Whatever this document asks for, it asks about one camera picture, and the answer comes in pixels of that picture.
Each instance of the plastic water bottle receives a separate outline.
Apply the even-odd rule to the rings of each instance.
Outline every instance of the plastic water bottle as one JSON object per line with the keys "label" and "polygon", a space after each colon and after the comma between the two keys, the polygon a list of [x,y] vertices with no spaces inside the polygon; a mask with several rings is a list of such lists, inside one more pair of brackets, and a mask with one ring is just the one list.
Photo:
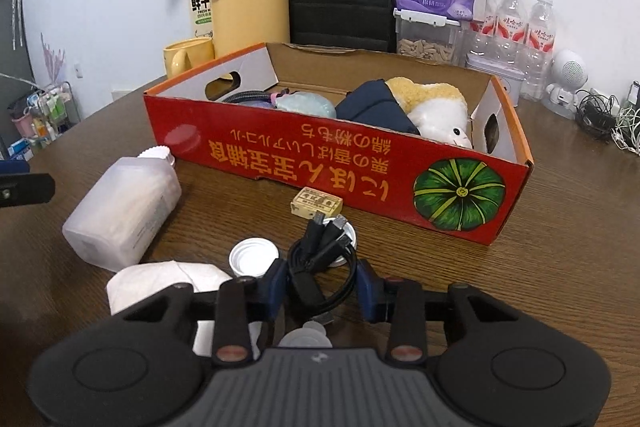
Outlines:
{"label": "plastic water bottle", "polygon": [[540,100],[545,91],[548,66],[556,42],[553,3],[554,0],[538,0],[529,19],[526,53],[521,64],[525,82],[520,93],[523,98],[534,102]]}
{"label": "plastic water bottle", "polygon": [[494,58],[515,64],[527,34],[527,13],[521,0],[501,0],[496,15]]}
{"label": "plastic water bottle", "polygon": [[470,53],[486,55],[489,40],[492,38],[495,30],[495,13],[498,5],[495,0],[486,0],[486,8],[484,10],[484,22],[471,21],[469,29],[471,29],[471,46]]}

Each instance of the plush toy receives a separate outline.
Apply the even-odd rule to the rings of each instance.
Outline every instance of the plush toy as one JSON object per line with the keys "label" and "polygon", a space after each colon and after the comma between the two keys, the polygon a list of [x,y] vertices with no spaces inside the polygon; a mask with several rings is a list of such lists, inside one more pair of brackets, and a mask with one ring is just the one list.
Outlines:
{"label": "plush toy", "polygon": [[429,140],[471,149],[466,135],[468,112],[465,97],[450,84],[414,84],[398,76],[386,81],[396,101]]}

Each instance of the pumpkin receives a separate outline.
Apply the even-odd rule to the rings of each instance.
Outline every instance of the pumpkin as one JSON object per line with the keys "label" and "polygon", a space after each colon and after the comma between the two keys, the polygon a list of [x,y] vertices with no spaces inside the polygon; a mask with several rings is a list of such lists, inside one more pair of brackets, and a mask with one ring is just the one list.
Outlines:
{"label": "pumpkin", "polygon": [[504,201],[500,174],[472,158],[440,160],[414,184],[418,213],[439,230],[468,232],[494,219]]}

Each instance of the red cardboard box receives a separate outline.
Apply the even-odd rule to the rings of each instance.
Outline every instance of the red cardboard box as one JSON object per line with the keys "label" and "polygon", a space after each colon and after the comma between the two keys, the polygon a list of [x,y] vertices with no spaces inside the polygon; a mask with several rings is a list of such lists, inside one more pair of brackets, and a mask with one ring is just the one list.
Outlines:
{"label": "red cardboard box", "polygon": [[[456,86],[469,107],[474,149],[220,102],[242,90],[288,87],[338,103],[363,82],[394,76]],[[484,245],[499,234],[533,167],[495,76],[402,55],[260,44],[166,80],[145,93],[145,103],[156,140],[178,158],[317,188],[346,205]]]}

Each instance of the small yellow box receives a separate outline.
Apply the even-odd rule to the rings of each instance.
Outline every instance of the small yellow box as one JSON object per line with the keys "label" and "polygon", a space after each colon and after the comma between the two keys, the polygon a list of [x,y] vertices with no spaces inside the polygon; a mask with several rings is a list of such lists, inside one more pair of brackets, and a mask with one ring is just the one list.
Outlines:
{"label": "small yellow box", "polygon": [[319,210],[326,217],[335,217],[342,210],[342,198],[305,187],[291,201],[291,214],[312,219]]}

